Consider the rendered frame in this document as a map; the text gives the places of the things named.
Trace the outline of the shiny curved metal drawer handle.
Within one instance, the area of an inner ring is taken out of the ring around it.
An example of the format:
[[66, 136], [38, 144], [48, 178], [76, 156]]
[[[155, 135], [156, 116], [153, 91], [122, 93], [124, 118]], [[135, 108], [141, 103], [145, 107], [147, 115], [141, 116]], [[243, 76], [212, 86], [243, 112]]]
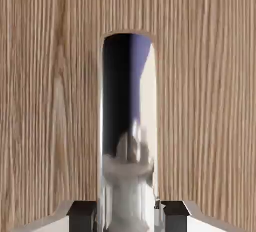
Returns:
[[97, 232], [155, 232], [158, 119], [151, 37], [106, 35], [99, 71]]

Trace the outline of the light wood drawer front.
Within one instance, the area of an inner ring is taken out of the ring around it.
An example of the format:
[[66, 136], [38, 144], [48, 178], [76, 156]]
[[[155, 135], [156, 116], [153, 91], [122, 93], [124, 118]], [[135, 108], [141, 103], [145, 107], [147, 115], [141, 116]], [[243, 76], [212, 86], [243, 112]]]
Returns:
[[0, 232], [97, 197], [104, 35], [156, 50], [159, 194], [256, 232], [256, 0], [0, 0]]

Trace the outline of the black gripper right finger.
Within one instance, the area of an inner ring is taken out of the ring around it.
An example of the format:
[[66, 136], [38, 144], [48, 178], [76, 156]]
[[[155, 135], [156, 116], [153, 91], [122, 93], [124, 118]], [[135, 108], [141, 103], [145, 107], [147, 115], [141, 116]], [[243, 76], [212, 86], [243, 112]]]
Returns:
[[190, 200], [158, 199], [154, 208], [154, 232], [239, 232], [229, 223], [204, 215]]

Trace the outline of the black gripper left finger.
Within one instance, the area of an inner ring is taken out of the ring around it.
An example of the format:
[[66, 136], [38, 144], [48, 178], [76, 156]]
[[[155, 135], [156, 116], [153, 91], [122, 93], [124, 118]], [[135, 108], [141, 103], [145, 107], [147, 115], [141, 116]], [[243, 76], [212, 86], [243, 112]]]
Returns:
[[14, 232], [97, 232], [95, 201], [64, 201], [53, 215], [31, 222]]

